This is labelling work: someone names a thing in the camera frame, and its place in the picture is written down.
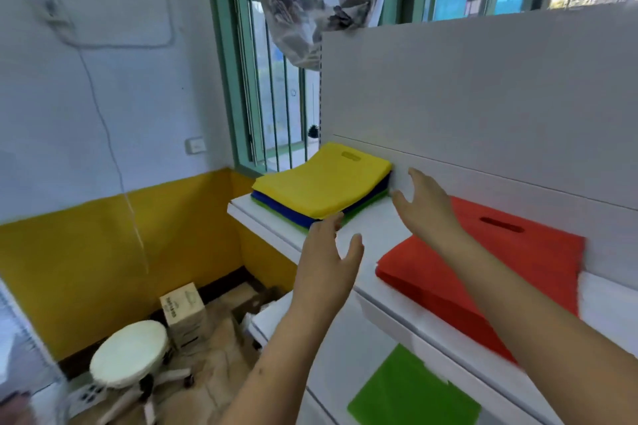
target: red bag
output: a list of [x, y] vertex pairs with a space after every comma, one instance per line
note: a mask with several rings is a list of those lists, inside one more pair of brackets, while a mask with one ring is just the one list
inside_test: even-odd
[[[585, 238], [452, 197], [461, 226], [483, 247], [563, 308], [578, 315]], [[385, 254], [376, 275], [473, 340], [516, 363], [448, 265], [412, 236]]]

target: cable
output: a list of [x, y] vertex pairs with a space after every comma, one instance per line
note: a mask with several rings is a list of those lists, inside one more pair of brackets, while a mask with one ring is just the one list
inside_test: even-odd
[[144, 270], [146, 271], [146, 273], [149, 273], [149, 260], [148, 260], [148, 256], [146, 255], [146, 248], [144, 247], [144, 241], [142, 240], [142, 236], [140, 235], [140, 230], [139, 228], [137, 228], [137, 223], [135, 221], [135, 210], [133, 210], [133, 206], [131, 205], [131, 201], [128, 198], [128, 193], [124, 187], [124, 175], [122, 173], [122, 170], [120, 169], [119, 163], [117, 163], [117, 158], [116, 158], [116, 154], [115, 151], [113, 150], [113, 142], [111, 139], [111, 131], [108, 129], [108, 125], [107, 125], [107, 121], [104, 119], [104, 115], [102, 114], [102, 110], [100, 109], [100, 104], [98, 104], [98, 97], [96, 96], [96, 92], [95, 92], [95, 85], [93, 84], [93, 78], [91, 76], [91, 71], [89, 71], [89, 67], [86, 65], [86, 61], [84, 60], [84, 55], [82, 54], [82, 50], [76, 48], [76, 50], [78, 51], [78, 56], [80, 57], [80, 60], [82, 62], [82, 67], [84, 67], [84, 72], [86, 73], [86, 77], [89, 81], [89, 88], [91, 89], [91, 98], [93, 100], [93, 106], [95, 107], [95, 111], [98, 114], [98, 117], [100, 118], [100, 122], [102, 123], [102, 127], [104, 128], [104, 132], [106, 133], [107, 136], [107, 146], [108, 146], [108, 152], [111, 155], [111, 160], [113, 160], [113, 164], [116, 167], [117, 170], [117, 176], [119, 178], [119, 186], [120, 186], [120, 191], [122, 192], [122, 195], [124, 196], [124, 200], [126, 201], [126, 205], [128, 205], [128, 210], [130, 212], [130, 216], [131, 216], [131, 222], [133, 223], [133, 229], [135, 230], [135, 236], [137, 237], [137, 241], [140, 244], [140, 248], [142, 250], [142, 259], [144, 261]]
[[59, 25], [50, 25], [53, 30], [53, 33], [56, 35], [58, 40], [65, 45], [69, 45], [71, 47], [75, 47], [76, 49], [86, 49], [86, 50], [100, 50], [100, 49], [166, 49], [167, 47], [171, 47], [175, 43], [175, 24], [173, 22], [173, 10], [171, 8], [170, 0], [164, 0], [166, 3], [166, 11], [168, 12], [168, 30], [169, 37], [166, 42], [162, 42], [159, 44], [91, 44], [78, 42], [71, 38], [69, 38], [62, 31]]

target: stool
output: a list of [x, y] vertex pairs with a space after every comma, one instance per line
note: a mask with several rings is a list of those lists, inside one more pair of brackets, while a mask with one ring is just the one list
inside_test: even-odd
[[147, 425], [155, 425], [153, 389], [177, 380], [190, 388], [195, 382], [190, 368], [160, 373], [160, 366], [168, 364], [171, 353], [166, 329], [157, 321], [130, 324], [104, 341], [91, 359], [93, 380], [112, 389], [130, 389], [102, 415], [98, 425], [107, 425], [136, 401], [144, 404]]

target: box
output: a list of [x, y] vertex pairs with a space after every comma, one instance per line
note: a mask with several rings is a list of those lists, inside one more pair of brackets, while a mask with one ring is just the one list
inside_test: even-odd
[[177, 351], [189, 351], [211, 336], [211, 325], [202, 298], [192, 282], [162, 296], [168, 333]]
[[237, 341], [240, 346], [244, 345], [245, 340], [245, 336], [241, 331], [241, 322], [244, 320], [246, 314], [258, 314], [262, 306], [274, 300], [281, 299], [284, 294], [285, 292], [277, 286], [269, 287], [268, 289], [255, 294], [249, 300], [243, 302], [230, 312], [233, 316], [233, 326], [235, 327], [235, 334], [237, 335]]

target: right arm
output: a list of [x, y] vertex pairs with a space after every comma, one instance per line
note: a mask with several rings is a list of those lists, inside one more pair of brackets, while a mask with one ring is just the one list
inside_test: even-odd
[[452, 268], [566, 425], [638, 423], [638, 360], [549, 299], [460, 226], [449, 197], [410, 169], [415, 196], [392, 199], [410, 231]]

